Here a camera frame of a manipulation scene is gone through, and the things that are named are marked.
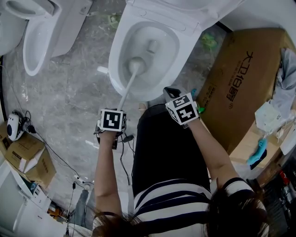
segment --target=toilet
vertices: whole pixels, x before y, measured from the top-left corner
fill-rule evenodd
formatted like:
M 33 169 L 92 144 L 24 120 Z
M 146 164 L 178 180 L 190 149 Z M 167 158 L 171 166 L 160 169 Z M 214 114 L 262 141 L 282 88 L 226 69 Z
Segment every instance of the toilet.
M 36 75 L 51 57 L 71 49 L 92 3 L 92 0 L 2 0 L 7 11 L 29 20 L 23 48 L 28 75 Z
M 131 78 L 128 62 L 141 57 L 145 73 L 129 97 L 150 101 L 178 77 L 201 33 L 245 0 L 127 0 L 110 56 L 109 77 L 123 95 Z

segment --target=gray floor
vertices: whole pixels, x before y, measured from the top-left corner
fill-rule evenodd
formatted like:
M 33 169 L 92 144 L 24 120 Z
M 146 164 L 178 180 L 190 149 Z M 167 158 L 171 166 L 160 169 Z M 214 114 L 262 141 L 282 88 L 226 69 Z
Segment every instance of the gray floor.
M 32 123 L 47 143 L 72 166 L 80 176 L 93 181 L 98 155 L 98 144 L 93 131 L 101 108 L 117 107 L 120 96 L 104 74 L 97 72 L 98 66 L 108 67 L 108 58 L 116 30 L 109 26 L 107 14 L 121 13 L 125 1 L 97 0 L 90 12 L 99 14 L 87 17 L 72 47 L 63 56 L 52 58 L 48 66 L 36 76 L 28 76 L 23 64 L 23 41 L 12 52 L 5 55 L 4 66 L 23 111 L 32 114 Z M 181 71 L 175 84 L 186 90 L 200 91 L 215 60 L 225 32 L 217 26 L 206 30 L 214 36 L 218 46 L 209 50 L 199 40 Z M 7 75 L 3 74 L 3 90 L 6 112 L 19 109 Z M 140 117 L 138 103 L 126 101 L 123 108 L 128 115 L 127 133 L 136 134 Z M 127 179 L 119 162 L 121 144 L 114 152 L 118 189 L 126 192 Z M 49 196 L 67 208 L 72 194 L 74 172 L 67 168 L 52 152 L 56 168 Z M 132 152 L 125 146 L 123 162 L 129 172 L 132 168 Z M 244 165 L 236 165 L 243 177 L 249 175 Z M 74 192 L 72 203 L 76 203 L 81 188 Z

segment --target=toilet lid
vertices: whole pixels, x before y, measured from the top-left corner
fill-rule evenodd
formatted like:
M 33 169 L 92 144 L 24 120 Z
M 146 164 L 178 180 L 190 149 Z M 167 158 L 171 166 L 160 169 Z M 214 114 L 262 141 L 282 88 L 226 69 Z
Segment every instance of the toilet lid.
M 52 16 L 54 6 L 48 0 L 3 0 L 3 7 L 13 15 L 31 19 L 38 16 Z
M 187 28 L 194 30 L 199 26 L 201 30 L 205 30 L 244 1 L 245 0 L 128 0 L 128 3 L 135 7 L 146 9 L 173 19 L 178 23 L 182 23 Z

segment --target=person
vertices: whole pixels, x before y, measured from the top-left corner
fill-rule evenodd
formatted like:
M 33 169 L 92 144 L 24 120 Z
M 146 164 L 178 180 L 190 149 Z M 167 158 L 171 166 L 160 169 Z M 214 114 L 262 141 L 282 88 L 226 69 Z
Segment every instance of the person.
M 173 121 L 164 104 L 141 116 L 132 170 L 133 214 L 121 211 L 112 154 L 116 134 L 100 134 L 92 236 L 268 235 L 264 206 L 225 149 L 199 119 L 188 126 Z

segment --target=toilet brush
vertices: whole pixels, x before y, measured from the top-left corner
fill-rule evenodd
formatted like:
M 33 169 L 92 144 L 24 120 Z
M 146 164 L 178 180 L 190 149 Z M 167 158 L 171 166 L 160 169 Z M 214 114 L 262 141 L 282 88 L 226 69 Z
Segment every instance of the toilet brush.
M 141 75 L 142 73 L 144 73 L 146 70 L 146 63 L 145 61 L 141 58 L 141 57 L 133 57 L 130 62 L 129 62 L 129 71 L 131 72 L 132 76 L 129 80 L 129 83 L 123 93 L 123 96 L 119 102 L 119 105 L 118 105 L 118 108 L 117 110 L 118 111 L 121 111 L 122 110 L 122 107 L 123 107 L 123 104 L 125 102 L 125 99 L 129 93 L 129 90 L 130 90 L 130 87 L 132 85 L 132 83 L 134 82 L 135 80 L 135 77 L 137 75 Z

